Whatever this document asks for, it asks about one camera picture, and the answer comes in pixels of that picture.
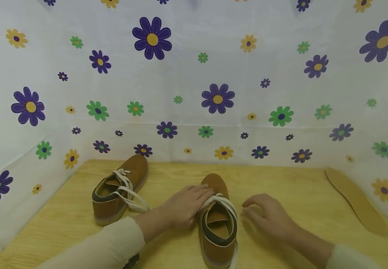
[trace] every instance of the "shoelace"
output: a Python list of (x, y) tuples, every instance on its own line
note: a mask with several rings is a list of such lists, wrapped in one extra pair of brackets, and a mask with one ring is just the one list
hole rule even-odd
[[(218, 202), (218, 203), (222, 204), (222, 206), (224, 206), (231, 213), (231, 215), (234, 216), (234, 218), (236, 219), (236, 223), (234, 223), (234, 225), (235, 226), (237, 225), (238, 218), (237, 218), (236, 209), (234, 208), (233, 203), (231, 203), (221, 193), (217, 193), (216, 195), (213, 195), (211, 198), (208, 198), (207, 201), (204, 202), (204, 204), (201, 207), (200, 211), (203, 208), (207, 207), (212, 202)], [(237, 264), (238, 258), (239, 258), (239, 250), (238, 250), (238, 244), (237, 244), (237, 241), (236, 241), (236, 247), (234, 248), (233, 259), (231, 260), (231, 264), (230, 264), (229, 269), (235, 269), (236, 268), (236, 264)]]
[[(119, 179), (119, 181), (125, 183), (125, 186), (119, 186), (118, 190), (126, 191), (127, 192), (127, 198), (122, 196), (118, 191), (114, 191), (113, 193), (119, 195), (122, 198), (122, 200), (125, 201), (125, 203), (128, 204), (129, 208), (131, 208), (131, 209), (133, 209), (135, 211), (138, 211), (140, 213), (145, 213), (146, 211), (150, 210), (150, 207), (148, 206), (146, 201), (143, 200), (143, 198), (141, 198), (140, 195), (135, 193), (133, 184), (126, 177), (127, 173), (131, 173), (131, 172), (128, 171), (128, 170), (118, 169), (118, 170), (115, 170), (114, 173), (117, 176), (117, 178)], [(137, 202), (132, 201), (134, 196), (137, 199), (139, 199), (139, 201), (143, 204), (143, 207), (140, 204), (138, 204)]]

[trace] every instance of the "fabric wall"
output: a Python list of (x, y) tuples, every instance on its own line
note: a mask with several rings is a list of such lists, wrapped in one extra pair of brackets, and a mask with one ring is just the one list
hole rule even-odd
[(388, 216), (388, 1), (0, 1), (0, 251), (133, 154), (332, 166)]

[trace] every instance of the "sleeve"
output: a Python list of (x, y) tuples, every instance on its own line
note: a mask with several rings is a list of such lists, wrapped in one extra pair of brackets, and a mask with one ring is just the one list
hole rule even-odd
[(332, 250), (326, 269), (381, 269), (369, 257), (343, 244), (337, 244)]
[(38, 269), (121, 268), (145, 245), (143, 233), (129, 217), (112, 223), (84, 241), (47, 260)]

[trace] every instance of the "sneaker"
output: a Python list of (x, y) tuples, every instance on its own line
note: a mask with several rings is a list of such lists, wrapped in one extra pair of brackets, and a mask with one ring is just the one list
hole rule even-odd
[(227, 186), (217, 174), (207, 175), (201, 184), (208, 184), (215, 191), (197, 216), (203, 260), (213, 269), (236, 268), (237, 213), (229, 200)]
[[(148, 204), (137, 194), (146, 182), (147, 173), (146, 158), (134, 155), (104, 178), (92, 192), (95, 223), (114, 223), (121, 218), (127, 207), (141, 213), (148, 211)], [(134, 197), (142, 205), (132, 201)]]

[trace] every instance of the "wooden table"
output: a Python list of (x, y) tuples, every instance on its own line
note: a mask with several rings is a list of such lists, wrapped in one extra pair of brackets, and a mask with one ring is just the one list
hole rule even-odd
[[(98, 232), (101, 227), (93, 221), (91, 192), (121, 163), (85, 162), (1, 252), (0, 269), (33, 268)], [(218, 173), (224, 178), (230, 200), (238, 212), (249, 196), (267, 192), (281, 201), (288, 214), (302, 227), (332, 242), (347, 244), (388, 269), (388, 236), (373, 235), (361, 225), (322, 169), (151, 163), (148, 181), (139, 194), (155, 207), (182, 187), (199, 184), (208, 173)], [(125, 216), (135, 214), (127, 210)], [(136, 268), (206, 268), (196, 229), (168, 232), (156, 238), (142, 250)], [(313, 268), (293, 250), (257, 233), (242, 215), (237, 238), (237, 268)]]

